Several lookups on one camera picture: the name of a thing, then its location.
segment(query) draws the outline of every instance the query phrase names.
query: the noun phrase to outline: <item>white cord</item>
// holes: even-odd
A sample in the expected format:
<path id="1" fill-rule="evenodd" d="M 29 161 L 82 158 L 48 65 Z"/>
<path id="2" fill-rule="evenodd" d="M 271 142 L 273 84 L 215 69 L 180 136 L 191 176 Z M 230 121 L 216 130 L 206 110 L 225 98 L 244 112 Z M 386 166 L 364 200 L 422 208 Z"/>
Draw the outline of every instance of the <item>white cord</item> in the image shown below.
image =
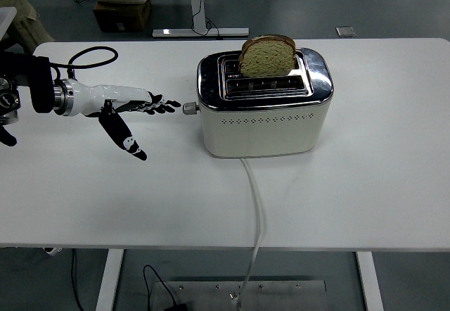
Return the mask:
<path id="1" fill-rule="evenodd" d="M 236 298 L 237 310 L 241 310 L 240 301 L 242 300 L 244 289 L 247 286 L 247 283 L 250 279 L 250 274 L 252 273 L 253 265 L 255 264 L 256 255 L 258 254 L 259 245 L 261 243 L 261 238 L 262 238 L 261 231 L 262 231 L 262 216 L 263 216 L 261 195 L 259 194 L 258 185 L 256 183 L 255 176 L 253 175 L 252 168 L 250 168 L 250 165 L 248 164 L 246 159 L 241 158 L 240 161 L 244 165 L 245 171 L 247 172 L 248 179 L 250 180 L 250 186 L 252 187 L 253 198 L 255 199 L 255 205 L 256 205 L 256 210 L 257 210 L 257 238 L 256 238 L 256 242 L 255 242 L 255 247 L 253 248 L 252 259 L 250 261 L 250 264 L 248 265 L 247 275 L 245 276 L 239 296 Z"/>

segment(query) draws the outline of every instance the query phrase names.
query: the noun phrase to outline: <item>toaster knob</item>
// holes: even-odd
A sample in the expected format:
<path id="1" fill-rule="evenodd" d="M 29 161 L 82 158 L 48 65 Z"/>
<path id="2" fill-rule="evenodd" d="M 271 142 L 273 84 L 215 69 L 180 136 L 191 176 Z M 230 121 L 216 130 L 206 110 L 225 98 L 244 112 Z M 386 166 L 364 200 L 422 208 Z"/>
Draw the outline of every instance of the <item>toaster knob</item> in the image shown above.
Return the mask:
<path id="1" fill-rule="evenodd" d="M 197 110 L 200 110 L 196 102 L 188 102 L 183 105 L 183 113 L 186 115 L 197 114 Z"/>

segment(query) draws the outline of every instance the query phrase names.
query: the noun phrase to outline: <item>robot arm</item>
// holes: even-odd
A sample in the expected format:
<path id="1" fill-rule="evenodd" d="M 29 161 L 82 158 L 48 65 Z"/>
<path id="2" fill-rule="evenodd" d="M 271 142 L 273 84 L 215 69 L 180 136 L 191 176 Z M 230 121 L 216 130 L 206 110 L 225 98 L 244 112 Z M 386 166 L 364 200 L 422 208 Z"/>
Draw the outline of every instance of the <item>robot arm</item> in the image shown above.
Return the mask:
<path id="1" fill-rule="evenodd" d="M 27 75 L 33 108 L 38 113 L 75 116 L 82 114 L 98 118 L 111 139 L 128 153 L 145 160 L 147 155 L 139 148 L 131 131 L 118 113 L 144 112 L 147 114 L 173 113 L 180 107 L 176 101 L 166 101 L 160 94 L 145 89 L 98 85 L 89 87 L 76 79 L 51 77 L 51 64 L 47 58 L 0 53 L 0 142 L 14 146 L 16 140 L 4 125 L 17 121 L 7 118 L 20 107 L 16 75 Z"/>

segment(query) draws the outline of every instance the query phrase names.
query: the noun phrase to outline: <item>cream toaster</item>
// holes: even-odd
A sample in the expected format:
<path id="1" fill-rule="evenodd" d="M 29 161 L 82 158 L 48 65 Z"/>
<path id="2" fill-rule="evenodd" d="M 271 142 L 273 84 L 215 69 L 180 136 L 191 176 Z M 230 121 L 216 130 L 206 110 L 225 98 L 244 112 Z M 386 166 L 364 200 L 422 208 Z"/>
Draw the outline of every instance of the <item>cream toaster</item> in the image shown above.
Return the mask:
<path id="1" fill-rule="evenodd" d="M 215 53 L 198 64 L 196 102 L 206 149 L 222 158 L 300 153 L 319 137 L 333 83 L 323 57 L 296 49 L 296 68 L 282 77 L 248 78 L 239 73 L 240 51 Z"/>

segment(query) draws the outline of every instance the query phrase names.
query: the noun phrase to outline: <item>white table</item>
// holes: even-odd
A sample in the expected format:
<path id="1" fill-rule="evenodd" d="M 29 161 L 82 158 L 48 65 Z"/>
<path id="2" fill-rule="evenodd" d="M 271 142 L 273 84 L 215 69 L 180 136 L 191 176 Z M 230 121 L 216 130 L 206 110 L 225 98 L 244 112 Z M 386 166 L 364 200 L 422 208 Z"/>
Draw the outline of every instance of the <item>white table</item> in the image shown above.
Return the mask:
<path id="1" fill-rule="evenodd" d="M 108 42 L 115 63 L 80 70 L 194 101 L 196 68 L 243 41 Z M 48 43 L 66 63 L 98 43 Z M 262 193 L 262 247 L 450 250 L 450 43 L 443 39 L 297 40 L 325 58 L 335 95 L 310 152 L 251 159 Z M 96 52 L 79 63 L 110 53 Z M 127 113 L 148 154 L 121 151 L 96 119 L 35 114 L 23 89 L 18 145 L 0 146 L 0 244 L 94 248 L 249 248 L 255 209 L 239 160 L 213 158 L 199 116 Z"/>

